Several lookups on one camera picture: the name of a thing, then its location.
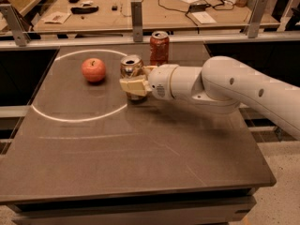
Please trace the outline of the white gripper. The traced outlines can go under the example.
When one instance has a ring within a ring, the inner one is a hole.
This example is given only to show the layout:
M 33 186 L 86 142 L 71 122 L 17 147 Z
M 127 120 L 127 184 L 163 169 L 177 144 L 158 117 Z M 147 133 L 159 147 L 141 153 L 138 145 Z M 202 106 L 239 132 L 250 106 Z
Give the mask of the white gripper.
M 178 65 L 166 64 L 157 66 L 144 66 L 143 73 L 132 78 L 122 78 L 119 80 L 123 91 L 136 96 L 145 97 L 152 91 L 152 95 L 157 99 L 172 100 L 171 79 Z

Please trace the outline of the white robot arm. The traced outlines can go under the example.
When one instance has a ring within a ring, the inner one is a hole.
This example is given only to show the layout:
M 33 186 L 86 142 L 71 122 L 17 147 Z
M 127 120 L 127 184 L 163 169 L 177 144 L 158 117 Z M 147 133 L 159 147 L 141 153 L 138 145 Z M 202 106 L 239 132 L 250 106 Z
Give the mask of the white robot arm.
M 183 99 L 209 112 L 231 113 L 245 104 L 300 140 L 300 88 L 231 57 L 211 57 L 200 67 L 149 66 L 119 82 L 127 93 Z

